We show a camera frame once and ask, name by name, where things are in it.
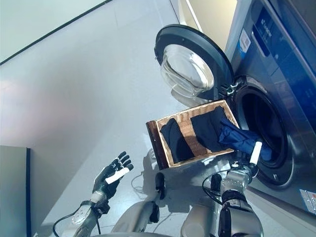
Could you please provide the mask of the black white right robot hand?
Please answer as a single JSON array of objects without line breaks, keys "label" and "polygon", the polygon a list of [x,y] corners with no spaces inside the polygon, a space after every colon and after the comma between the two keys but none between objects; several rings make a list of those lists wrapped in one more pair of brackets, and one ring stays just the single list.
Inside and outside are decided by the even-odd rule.
[{"label": "black white right robot hand", "polygon": [[261,154],[262,142],[257,141],[253,147],[248,147],[245,150],[237,151],[238,168],[248,170],[248,172],[257,173],[258,161]]}]

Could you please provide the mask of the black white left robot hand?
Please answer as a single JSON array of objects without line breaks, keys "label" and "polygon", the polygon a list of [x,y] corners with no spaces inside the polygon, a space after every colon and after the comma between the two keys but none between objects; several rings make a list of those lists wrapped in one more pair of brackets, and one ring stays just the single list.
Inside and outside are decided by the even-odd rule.
[{"label": "black white left robot hand", "polygon": [[120,153],[96,176],[92,193],[100,192],[109,200],[117,191],[120,180],[134,168],[126,151]]}]

